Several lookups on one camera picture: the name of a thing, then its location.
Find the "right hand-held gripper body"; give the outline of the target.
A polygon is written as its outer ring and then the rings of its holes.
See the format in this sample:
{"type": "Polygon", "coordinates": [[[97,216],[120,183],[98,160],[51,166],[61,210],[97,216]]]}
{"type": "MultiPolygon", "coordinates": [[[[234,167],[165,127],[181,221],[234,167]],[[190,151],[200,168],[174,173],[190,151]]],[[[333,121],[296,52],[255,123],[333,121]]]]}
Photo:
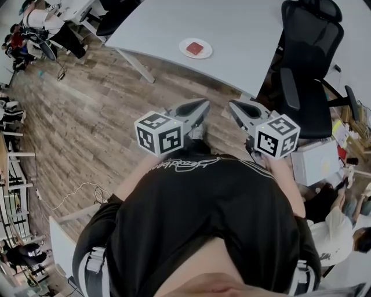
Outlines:
{"type": "Polygon", "coordinates": [[[253,137],[255,151],[278,160],[295,151],[300,127],[282,114],[250,128],[248,134],[253,137]]]}

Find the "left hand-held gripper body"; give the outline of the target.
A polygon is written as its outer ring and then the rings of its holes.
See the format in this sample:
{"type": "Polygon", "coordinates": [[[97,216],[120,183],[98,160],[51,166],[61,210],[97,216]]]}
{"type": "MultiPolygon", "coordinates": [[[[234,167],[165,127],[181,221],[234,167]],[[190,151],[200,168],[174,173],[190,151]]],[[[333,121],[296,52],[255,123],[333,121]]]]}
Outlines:
{"type": "Polygon", "coordinates": [[[192,112],[185,108],[150,111],[134,122],[137,144],[156,157],[180,150],[191,119],[192,112]]]}

